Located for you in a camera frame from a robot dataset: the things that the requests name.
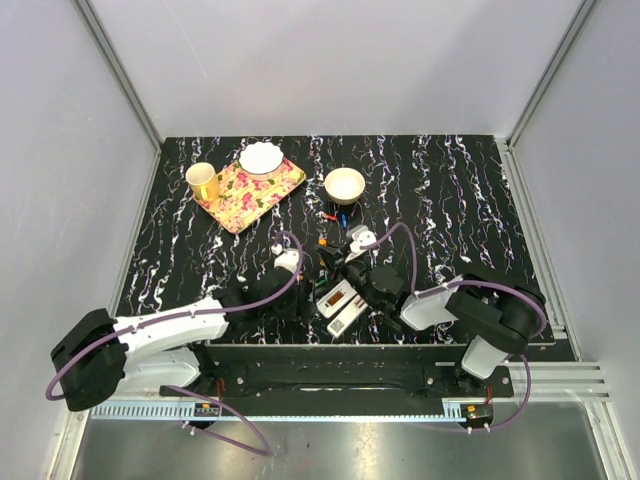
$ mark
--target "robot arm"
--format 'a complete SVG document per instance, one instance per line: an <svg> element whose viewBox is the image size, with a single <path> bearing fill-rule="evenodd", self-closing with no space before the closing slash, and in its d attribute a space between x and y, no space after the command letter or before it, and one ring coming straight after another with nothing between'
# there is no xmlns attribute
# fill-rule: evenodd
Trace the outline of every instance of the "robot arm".
<svg viewBox="0 0 640 480"><path fill-rule="evenodd" d="M545 305L544 295L507 275L475 268L449 285L411 295L400 317L414 330L460 321L476 333L461 361L475 378L488 378L496 365L524 353L529 339L543 326L539 311Z"/></svg>
<svg viewBox="0 0 640 480"><path fill-rule="evenodd" d="M545 298L519 280L490 268L475 267L448 286L409 295L405 282L390 266L369 268L365 262L353 261L366 251L367 245L375 243L373 233L360 226L349 234L351 243L344 247L318 247L318 251L329 270L344 279L341 283L357 291L359 296L353 297L355 292L352 295L354 301L362 298L374 310L384 313L387 325L400 331L402 324L421 331L441 323L462 322L477 335L461 361L462 368L472 377L484 380L507 357L524 353L529 339L539 329L539 317L544 316L539 312ZM474 282L484 287L464 285ZM318 302L321 313L334 290ZM343 286L342 290L345 294L348 289ZM521 298L514 296L514 291ZM337 310L324 311L330 318Z"/></svg>
<svg viewBox="0 0 640 480"><path fill-rule="evenodd" d="M183 307L135 317L111 318L105 309L89 312L51 352L56 371L60 372L94 342L110 338L73 364L60 379L69 410L85 410L113 394L131 390L157 391L166 384L189 385L200 375L199 364L189 349L177 348L216 340L224 335L230 322L259 318L262 309L286 304L292 310L292 297L304 295L299 292L303 284L251 314L201 313L260 302L284 291L300 256L296 249L280 248L277 254L275 268L258 282L246 289L228 289L216 299L207 297Z"/></svg>

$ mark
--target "aluminum frame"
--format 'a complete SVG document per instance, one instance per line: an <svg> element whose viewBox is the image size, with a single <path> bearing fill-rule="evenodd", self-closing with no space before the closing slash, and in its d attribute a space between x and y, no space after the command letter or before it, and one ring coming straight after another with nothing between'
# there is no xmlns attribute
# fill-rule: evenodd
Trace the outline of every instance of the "aluminum frame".
<svg viewBox="0 0 640 480"><path fill-rule="evenodd" d="M146 108L142 104L136 89L127 75L120 58L118 57L107 32L98 17L90 0L71 0L75 5L80 17L82 18L89 33L93 37L98 50L105 60L105 63L111 70L113 78L120 87L120 91L126 98L129 106L133 110L133 114L138 119L140 126L144 130L145 135L153 145L153 148L159 150L162 147L163 138L160 137L151 117L147 113Z"/></svg>
<svg viewBox="0 0 640 480"><path fill-rule="evenodd" d="M508 139L496 139L500 157L504 165L505 175L511 187L516 210L538 275L538 281L543 292L549 298L548 313L550 321L554 326L554 332L557 337L558 335L563 335L562 332L566 331L566 335L571 341L571 345L578 358L581 358L581 356L571 326L571 318L573 317L567 303L562 297L557 276L553 269L548 249L531 203L522 170L520 169L517 156L511 147L518 142L522 132L553 81L553 78L570 53L576 39L599 1L600 0L582 1L547 65L542 78L534 89L527 106L516 123L513 132ZM123 257L120 275L109 304L109 312L113 314L115 313L119 294L126 278L135 240L142 223L144 208L159 164L162 138L158 134L136 93L90 0L72 0L72 2L77 7L83 22L96 41L101 54L112 71L123 95L131 105L146 136L157 150L155 165L150 172L145 186L145 191L138 209L136 224L132 229L129 248ZM636 479L637 476L631 464L628 450L622 439L611 405L611 399L609 398L599 366L596 363L586 362L537 362L530 363L530 367L532 371L532 395L530 401L559 402L573 400L583 403L587 410L591 428L594 432L608 477L610 479ZM517 394L522 394L526 386L524 366L518 363L510 363L509 369L514 383L514 390ZM69 413L67 415L63 431L60 435L60 442L52 459L47 478L55 480L68 480L71 478L88 418L89 412Z"/></svg>
<svg viewBox="0 0 640 480"><path fill-rule="evenodd" d="M551 85L551 82L553 82L553 79L564 63L565 58L571 52L571 49L576 43L576 40L580 36L580 33L591 18L591 15L595 11L595 8L599 3L600 0L582 0L582 3L571 19L571 22L569 22L569 26L565 30L560 43L556 47L555 52L553 52L551 60L549 60L549 63L547 64L542 77L538 81L536 88L534 88L533 93L531 94L531 97L527 102L527 105L524 107L524 110L520 114L520 118L518 118L516 125L507 138L509 145L515 147L515 145L518 143L518 140L520 140L522 133L529 124L529 120L531 120L531 117L538 108L538 105L540 105L542 98L544 97L545 93L547 93L549 85Z"/></svg>

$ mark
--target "floor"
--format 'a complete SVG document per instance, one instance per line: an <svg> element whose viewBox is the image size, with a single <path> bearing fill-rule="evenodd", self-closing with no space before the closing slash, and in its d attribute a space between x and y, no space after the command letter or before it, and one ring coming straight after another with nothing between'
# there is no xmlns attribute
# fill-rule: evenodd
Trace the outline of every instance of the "floor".
<svg viewBox="0 0 640 480"><path fill-rule="evenodd" d="M510 415L515 407L497 408L500 415ZM191 437L179 425L90 421L73 478L606 478L579 404L533 404L513 426L470 437L415 424L269 423L259 427L276 451L272 458L256 457L210 438ZM214 425L212 430L255 443L246 427L236 422Z"/></svg>
<svg viewBox="0 0 640 480"><path fill-rule="evenodd" d="M220 171L257 140L279 145L304 169L307 182L240 235L227 233L190 198L187 168L207 161ZM249 281L272 265L269 238L293 231L309 254L305 270L319 271L313 251L320 237L345 241L345 231L322 220L324 176L339 166L357 168L367 187L350 224L366 224L381 235L397 221L407 223L418 244L419 282L425 289L450 280L470 264L484 264L535 286L535 273L493 137L353 136L268 138L171 138L146 208L122 290L118 315L178 307L223 288L239 277ZM407 272L403 234L384 245L372 262ZM337 341L318 314L298 322L278 318L236 329L224 343L252 344L443 344L466 343L456 325L398 334L368 313ZM550 329L546 333L549 340Z"/></svg>

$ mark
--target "white connector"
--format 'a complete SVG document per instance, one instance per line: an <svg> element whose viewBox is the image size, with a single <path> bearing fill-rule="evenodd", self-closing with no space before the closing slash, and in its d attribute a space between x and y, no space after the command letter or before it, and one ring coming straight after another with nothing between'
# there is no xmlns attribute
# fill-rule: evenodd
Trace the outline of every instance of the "white connector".
<svg viewBox="0 0 640 480"><path fill-rule="evenodd" d="M271 253L273 253L274 255L280 255L282 253L282 245L280 245L279 243L277 243L276 245L271 245Z"/></svg>

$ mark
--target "cable clip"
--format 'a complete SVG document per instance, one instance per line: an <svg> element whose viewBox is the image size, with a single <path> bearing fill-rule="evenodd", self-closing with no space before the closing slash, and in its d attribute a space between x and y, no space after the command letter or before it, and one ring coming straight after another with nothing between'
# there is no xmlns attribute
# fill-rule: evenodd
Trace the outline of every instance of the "cable clip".
<svg viewBox="0 0 640 480"><path fill-rule="evenodd" d="M134 323L133 325L131 325L131 333L132 334L136 334L138 333L138 325L140 325L140 322L142 321L142 317L138 317L138 321L136 323Z"/></svg>

